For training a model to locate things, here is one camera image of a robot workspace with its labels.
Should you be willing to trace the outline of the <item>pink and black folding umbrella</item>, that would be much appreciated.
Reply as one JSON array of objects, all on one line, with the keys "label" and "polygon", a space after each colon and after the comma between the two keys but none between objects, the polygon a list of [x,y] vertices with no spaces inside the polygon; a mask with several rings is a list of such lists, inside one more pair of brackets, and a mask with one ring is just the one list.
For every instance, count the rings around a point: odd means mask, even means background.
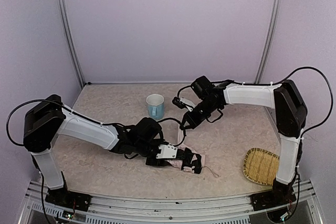
[{"label": "pink and black folding umbrella", "polygon": [[183,137],[183,131],[177,129],[177,145],[179,145],[177,149],[182,151],[183,157],[182,159],[167,159],[166,161],[169,165],[183,172],[192,174],[200,174],[203,168],[207,168],[215,178],[219,178],[220,176],[205,164],[204,154],[200,154],[193,148],[182,143]]}]

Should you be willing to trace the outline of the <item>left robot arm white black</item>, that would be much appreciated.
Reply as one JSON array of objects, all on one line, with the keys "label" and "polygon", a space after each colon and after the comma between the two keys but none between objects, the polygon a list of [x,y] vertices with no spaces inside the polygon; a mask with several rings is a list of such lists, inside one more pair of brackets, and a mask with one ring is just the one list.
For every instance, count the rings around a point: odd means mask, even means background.
[{"label": "left robot arm white black", "polygon": [[173,166],[184,172],[200,174],[204,157],[179,142],[165,141],[160,124],[142,118],[136,125],[103,123],[64,105],[59,95],[38,99],[24,119],[23,145],[35,161],[49,191],[67,195],[65,177],[53,154],[53,142],[59,135],[83,140],[128,159],[142,156],[149,166]]}]

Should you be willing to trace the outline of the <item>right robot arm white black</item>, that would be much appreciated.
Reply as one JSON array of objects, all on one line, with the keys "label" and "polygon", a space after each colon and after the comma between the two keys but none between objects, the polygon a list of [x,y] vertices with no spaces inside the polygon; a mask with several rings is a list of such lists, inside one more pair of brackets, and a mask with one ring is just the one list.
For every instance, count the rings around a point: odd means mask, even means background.
[{"label": "right robot arm white black", "polygon": [[172,102],[187,111],[181,128],[195,129],[208,120],[212,113],[223,116],[226,106],[242,105],[272,109],[280,142],[279,166],[272,185],[274,197],[286,198],[298,178],[298,165],[302,155],[303,132],[308,114],[307,106],[292,80],[269,84],[239,83],[234,80],[211,82],[201,76],[189,85],[199,98],[198,104],[177,94]]}]

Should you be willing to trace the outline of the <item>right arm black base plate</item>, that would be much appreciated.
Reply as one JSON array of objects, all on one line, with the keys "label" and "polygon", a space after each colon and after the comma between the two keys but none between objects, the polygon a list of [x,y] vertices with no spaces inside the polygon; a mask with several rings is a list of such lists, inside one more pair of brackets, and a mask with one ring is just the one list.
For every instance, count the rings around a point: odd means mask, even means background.
[{"label": "right arm black base plate", "polygon": [[273,208],[296,201],[294,193],[287,196],[276,196],[272,190],[264,191],[250,196],[254,211]]}]

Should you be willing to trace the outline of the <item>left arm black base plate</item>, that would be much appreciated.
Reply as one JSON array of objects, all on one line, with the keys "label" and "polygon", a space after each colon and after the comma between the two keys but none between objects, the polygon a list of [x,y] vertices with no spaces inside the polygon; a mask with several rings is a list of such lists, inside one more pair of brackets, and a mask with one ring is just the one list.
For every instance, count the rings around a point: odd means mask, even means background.
[{"label": "left arm black base plate", "polygon": [[45,201],[56,206],[87,212],[91,198],[91,195],[74,191],[56,192],[55,190],[49,190]]}]

